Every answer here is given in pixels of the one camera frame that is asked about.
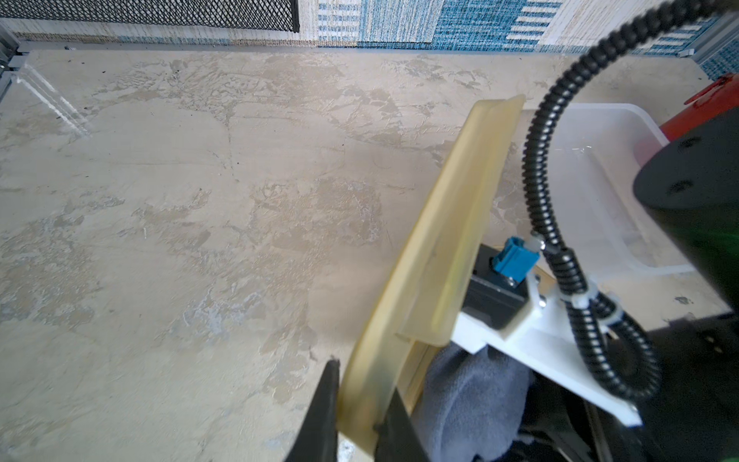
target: beige stone surface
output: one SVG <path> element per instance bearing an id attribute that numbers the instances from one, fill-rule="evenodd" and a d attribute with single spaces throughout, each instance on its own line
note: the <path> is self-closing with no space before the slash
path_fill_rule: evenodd
<path id="1" fill-rule="evenodd" d="M 0 460 L 281 460 L 472 104 L 533 109 L 572 60 L 34 52 L 89 135 L 22 85 L 0 105 Z M 629 57 L 577 101 L 661 123 L 707 83 Z M 523 134 L 487 243 L 528 227 Z M 608 288 L 648 327 L 724 309 L 695 274 Z"/>

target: gray cloth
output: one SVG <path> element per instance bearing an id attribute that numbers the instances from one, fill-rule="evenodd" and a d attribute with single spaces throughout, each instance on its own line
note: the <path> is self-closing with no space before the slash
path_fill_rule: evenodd
<path id="1" fill-rule="evenodd" d="M 523 416 L 531 371 L 491 347 L 475 355 L 456 344 L 426 372 L 411 417 L 432 462 L 493 461 L 511 447 Z"/>

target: red object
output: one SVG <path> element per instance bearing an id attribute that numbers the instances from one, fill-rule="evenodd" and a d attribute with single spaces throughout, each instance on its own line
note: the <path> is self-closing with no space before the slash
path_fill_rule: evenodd
<path id="1" fill-rule="evenodd" d="M 685 104 L 690 106 L 659 127 L 670 141 L 680 138 L 722 112 L 739 106 L 739 74 L 722 75 L 685 101 Z"/>

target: cable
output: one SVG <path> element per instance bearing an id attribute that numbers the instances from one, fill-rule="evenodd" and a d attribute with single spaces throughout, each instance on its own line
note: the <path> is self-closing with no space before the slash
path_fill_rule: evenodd
<path id="1" fill-rule="evenodd" d="M 558 250 L 545 252 L 545 258 L 563 294 L 588 291 L 588 281 L 575 252 L 567 247 L 557 226 L 547 181 L 549 143 L 565 108 L 588 81 L 637 45 L 676 27 L 738 7 L 737 0 L 676 0 L 648 10 L 580 56 L 549 89 L 539 105 L 523 152 L 523 188 L 533 231 Z M 603 293 L 598 293 L 588 308 L 578 309 L 569 302 L 565 307 L 580 356 L 602 387 L 630 401 L 644 401 L 657 394 L 662 377 L 661 366 L 652 343 L 636 321 L 625 313 L 620 321 L 610 326 L 638 358 L 636 373 L 626 378 L 610 364 L 598 326 L 598 319 L 610 315 L 616 304 Z"/>

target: white cable tie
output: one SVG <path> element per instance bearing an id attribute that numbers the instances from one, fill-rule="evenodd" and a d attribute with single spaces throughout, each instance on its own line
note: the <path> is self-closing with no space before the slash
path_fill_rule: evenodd
<path id="1" fill-rule="evenodd" d="M 613 292 L 607 293 L 606 296 L 611 299 L 611 301 L 616 305 L 616 309 L 603 319 L 598 319 L 598 324 L 600 324 L 601 326 L 614 325 L 624 318 L 624 306 L 621 304 L 620 298 L 617 297 Z"/>
<path id="2" fill-rule="evenodd" d="M 572 308 L 587 310 L 590 307 L 590 301 L 594 300 L 600 291 L 598 290 L 598 285 L 592 279 L 588 278 L 588 291 L 585 293 L 567 295 L 559 290 L 559 286 L 557 287 L 557 292 L 559 292 L 559 298 L 572 305 Z"/>
<path id="3" fill-rule="evenodd" d="M 540 234 L 531 233 L 531 236 L 528 237 L 526 241 L 524 241 L 523 248 L 530 252 L 534 252 L 535 254 L 538 254 L 539 252 L 544 250 L 545 247 L 544 239 L 541 237 Z"/>

